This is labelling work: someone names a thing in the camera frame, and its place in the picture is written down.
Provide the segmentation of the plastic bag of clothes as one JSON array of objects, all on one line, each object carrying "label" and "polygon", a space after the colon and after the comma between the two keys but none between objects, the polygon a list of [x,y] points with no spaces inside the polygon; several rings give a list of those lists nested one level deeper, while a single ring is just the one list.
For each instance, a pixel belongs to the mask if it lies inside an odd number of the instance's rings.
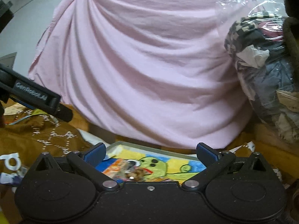
[{"label": "plastic bag of clothes", "polygon": [[254,113],[298,142],[298,21],[277,0],[218,0],[219,32]]}]

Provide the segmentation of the pink draped cloth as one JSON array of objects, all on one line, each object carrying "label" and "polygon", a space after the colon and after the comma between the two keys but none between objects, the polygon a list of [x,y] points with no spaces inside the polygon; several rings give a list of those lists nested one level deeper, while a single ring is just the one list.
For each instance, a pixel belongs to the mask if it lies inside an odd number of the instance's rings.
[{"label": "pink draped cloth", "polygon": [[173,148],[226,147],[252,110],[218,0],[62,0],[28,76],[92,124]]}]

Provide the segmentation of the navy blue white packet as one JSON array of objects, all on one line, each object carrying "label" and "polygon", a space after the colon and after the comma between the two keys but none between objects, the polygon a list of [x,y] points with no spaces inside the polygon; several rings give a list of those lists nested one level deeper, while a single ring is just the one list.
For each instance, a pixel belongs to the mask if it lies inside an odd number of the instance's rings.
[{"label": "navy blue white packet", "polygon": [[1,173],[0,183],[1,185],[19,186],[20,182],[23,180],[28,169],[21,166],[19,170],[13,173]]}]

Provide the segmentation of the brown PF printed blanket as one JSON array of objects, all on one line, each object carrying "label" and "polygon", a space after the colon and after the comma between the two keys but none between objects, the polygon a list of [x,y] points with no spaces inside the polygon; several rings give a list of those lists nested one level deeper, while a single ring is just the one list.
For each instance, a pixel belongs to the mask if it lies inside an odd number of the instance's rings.
[{"label": "brown PF printed blanket", "polygon": [[[29,168],[42,152],[64,157],[72,151],[84,151],[91,144],[83,139],[80,130],[89,123],[73,106],[73,118],[64,122],[45,112],[31,110],[8,100],[3,103],[1,116],[1,173],[13,173],[21,166]],[[17,186],[1,185],[1,223],[19,223],[21,216],[14,203]]]}]

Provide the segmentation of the orange cracker packet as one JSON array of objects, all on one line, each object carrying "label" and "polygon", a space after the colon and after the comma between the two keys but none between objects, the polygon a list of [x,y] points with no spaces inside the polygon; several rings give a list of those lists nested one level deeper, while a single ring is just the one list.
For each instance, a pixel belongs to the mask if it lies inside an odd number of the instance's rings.
[{"label": "orange cracker packet", "polygon": [[130,163],[125,159],[117,159],[108,166],[102,173],[113,180],[126,180],[126,171],[128,171]]}]

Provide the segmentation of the pink sausage white packet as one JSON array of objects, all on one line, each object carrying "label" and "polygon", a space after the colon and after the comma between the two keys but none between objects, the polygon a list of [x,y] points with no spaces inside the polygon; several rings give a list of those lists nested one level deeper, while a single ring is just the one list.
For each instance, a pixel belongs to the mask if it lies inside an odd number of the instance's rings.
[{"label": "pink sausage white packet", "polygon": [[153,172],[151,170],[141,167],[139,161],[137,160],[125,161],[123,177],[126,181],[145,181],[145,178],[152,173]]}]

